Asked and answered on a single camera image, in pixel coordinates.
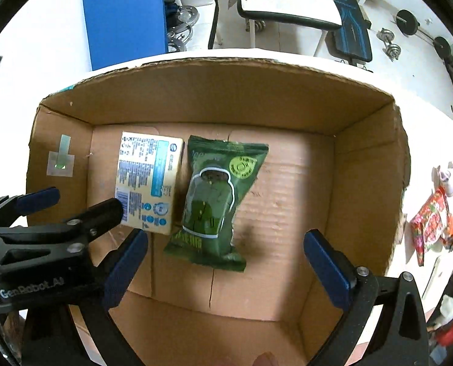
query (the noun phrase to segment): dumbbell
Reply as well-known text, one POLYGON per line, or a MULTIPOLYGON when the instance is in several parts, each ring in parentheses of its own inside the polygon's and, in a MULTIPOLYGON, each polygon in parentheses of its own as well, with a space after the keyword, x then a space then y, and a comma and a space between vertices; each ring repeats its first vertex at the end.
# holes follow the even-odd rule
POLYGON ((391 30, 382 28, 377 33, 377 38, 384 42, 384 52, 389 59, 391 59, 391 61, 394 59, 398 60, 399 55, 401 55, 401 47, 392 43, 392 41, 394 41, 394 33, 391 30))
MULTIPOLYGON (((266 28, 266 21, 264 19, 255 20, 255 33, 260 33, 266 28)), ((250 31, 250 23, 248 19, 245 19, 245 31, 250 31)))

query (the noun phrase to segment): snack package label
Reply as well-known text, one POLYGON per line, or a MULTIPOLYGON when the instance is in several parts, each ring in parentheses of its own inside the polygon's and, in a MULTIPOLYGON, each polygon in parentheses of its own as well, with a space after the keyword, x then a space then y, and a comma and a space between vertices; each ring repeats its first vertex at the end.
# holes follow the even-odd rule
POLYGON ((257 160, 250 156, 236 156, 230 161, 230 171, 239 179, 249 177, 255 168, 257 160))
POLYGON ((123 206, 122 224, 169 235, 183 140, 123 132, 115 198, 123 206))

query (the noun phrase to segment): white wall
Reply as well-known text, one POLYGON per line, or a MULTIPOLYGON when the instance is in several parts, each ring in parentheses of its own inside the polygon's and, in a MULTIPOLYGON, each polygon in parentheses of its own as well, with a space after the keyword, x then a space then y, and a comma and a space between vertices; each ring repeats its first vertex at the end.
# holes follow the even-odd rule
POLYGON ((29 0, 0 34, 0 196, 25 193, 42 98, 91 70, 82 0, 29 0))
POLYGON ((426 5, 423 0, 384 0, 392 7, 396 8, 396 13, 400 9, 407 9, 415 15, 421 27, 433 37, 442 36, 449 44, 453 43, 453 36, 445 28, 444 24, 437 15, 426 5), (425 21, 430 19, 432 23, 427 24, 425 21))

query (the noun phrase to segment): red snack bag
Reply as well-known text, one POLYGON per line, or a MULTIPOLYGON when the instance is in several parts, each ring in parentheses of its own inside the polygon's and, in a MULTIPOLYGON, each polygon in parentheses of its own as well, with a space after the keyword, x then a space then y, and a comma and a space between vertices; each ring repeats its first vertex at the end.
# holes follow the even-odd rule
POLYGON ((448 225, 447 196, 442 186, 428 198, 409 224, 413 232, 418 265, 421 267, 425 261, 425 252, 438 241, 448 225))

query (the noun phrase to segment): weight bench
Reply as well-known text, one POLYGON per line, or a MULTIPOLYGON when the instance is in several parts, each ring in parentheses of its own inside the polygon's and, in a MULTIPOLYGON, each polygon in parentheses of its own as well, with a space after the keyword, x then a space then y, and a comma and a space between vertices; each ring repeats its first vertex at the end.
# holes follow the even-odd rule
POLYGON ((356 66, 354 59, 362 62, 372 60, 367 22, 357 0, 334 0, 342 18, 342 26, 333 31, 334 49, 348 62, 356 66))

